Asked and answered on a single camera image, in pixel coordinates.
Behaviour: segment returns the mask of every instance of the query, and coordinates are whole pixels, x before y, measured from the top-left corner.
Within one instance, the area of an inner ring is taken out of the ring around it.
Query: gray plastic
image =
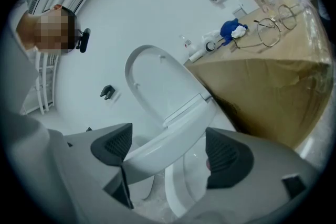
[[[132,145],[132,123],[96,139],[91,144],[92,154],[110,166],[120,166]]]
[[[254,156],[247,145],[211,127],[205,130],[205,137],[205,152],[211,170],[207,182],[208,189],[231,188],[250,173]]]

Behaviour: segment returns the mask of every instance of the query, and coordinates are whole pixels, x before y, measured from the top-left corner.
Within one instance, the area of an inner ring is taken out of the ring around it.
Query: toilet seat
[[[129,153],[123,167],[128,184],[162,171],[204,134],[217,107],[209,92],[166,51],[151,45],[134,50],[125,78],[144,111],[162,128],[154,139]]]

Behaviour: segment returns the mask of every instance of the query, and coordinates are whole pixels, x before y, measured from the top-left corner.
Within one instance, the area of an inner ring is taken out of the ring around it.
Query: cardboard box
[[[330,44],[316,11],[282,25],[280,42],[236,49],[231,42],[186,68],[209,90],[238,130],[296,148],[319,120],[333,85]],[[239,22],[251,28],[260,9]],[[254,42],[245,35],[240,44]]]

